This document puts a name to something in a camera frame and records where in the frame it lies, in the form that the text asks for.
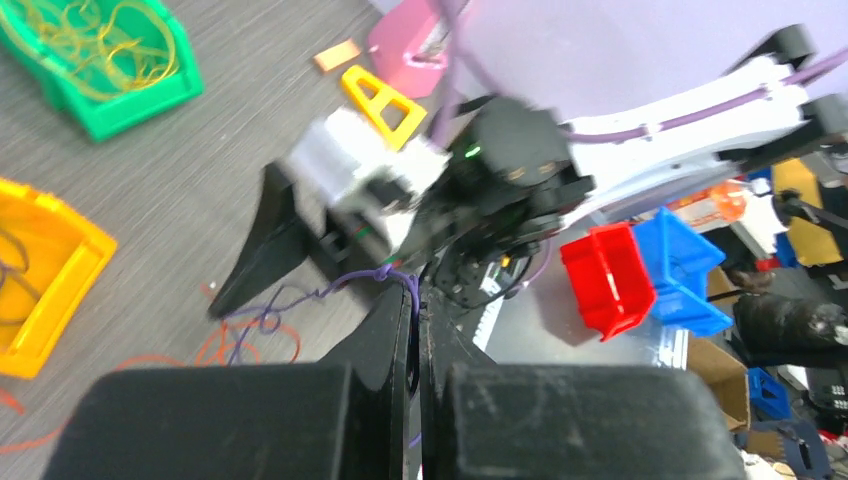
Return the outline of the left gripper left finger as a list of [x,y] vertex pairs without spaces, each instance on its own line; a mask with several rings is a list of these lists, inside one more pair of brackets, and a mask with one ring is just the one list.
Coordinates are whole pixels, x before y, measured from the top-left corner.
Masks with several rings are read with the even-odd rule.
[[412,300],[388,287],[314,363],[127,369],[97,380],[48,479],[400,479]]

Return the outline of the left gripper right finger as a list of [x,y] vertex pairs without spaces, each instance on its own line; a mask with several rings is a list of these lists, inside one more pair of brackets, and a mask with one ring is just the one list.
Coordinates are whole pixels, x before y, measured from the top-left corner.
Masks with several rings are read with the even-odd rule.
[[601,343],[566,286],[505,303],[486,348],[422,293],[425,479],[742,479],[712,393],[648,323]]

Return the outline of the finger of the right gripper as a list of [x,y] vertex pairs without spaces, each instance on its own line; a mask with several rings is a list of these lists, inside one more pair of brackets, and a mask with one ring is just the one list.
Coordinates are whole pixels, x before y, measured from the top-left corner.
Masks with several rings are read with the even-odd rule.
[[283,279],[306,259],[332,274],[332,258],[297,209],[294,183],[276,162],[263,169],[256,214],[239,257],[207,313],[222,319]]

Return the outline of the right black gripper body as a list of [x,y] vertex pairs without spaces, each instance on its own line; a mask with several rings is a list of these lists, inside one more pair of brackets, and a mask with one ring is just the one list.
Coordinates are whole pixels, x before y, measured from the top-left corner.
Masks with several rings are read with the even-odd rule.
[[414,272],[442,253],[470,266],[505,255],[531,258],[593,190],[594,179],[578,171],[550,112],[496,96],[460,109],[471,120],[439,147],[450,159],[396,252],[363,215],[326,206],[320,241],[332,258],[327,277],[381,265]]

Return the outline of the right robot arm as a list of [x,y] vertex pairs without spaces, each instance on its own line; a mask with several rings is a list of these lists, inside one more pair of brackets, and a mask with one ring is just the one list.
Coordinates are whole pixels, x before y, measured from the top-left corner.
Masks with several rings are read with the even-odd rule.
[[593,213],[629,215],[806,154],[847,130],[836,97],[807,91],[846,61],[845,50],[815,60],[804,28],[790,25],[722,77],[615,114],[559,122],[497,94],[448,106],[436,124],[469,122],[447,145],[425,134],[392,148],[364,114],[340,108],[289,158],[324,204],[325,233],[309,229],[292,182],[267,165],[252,229],[208,313],[236,313],[306,259],[348,281],[383,264],[415,270],[449,247],[472,264],[532,256]]

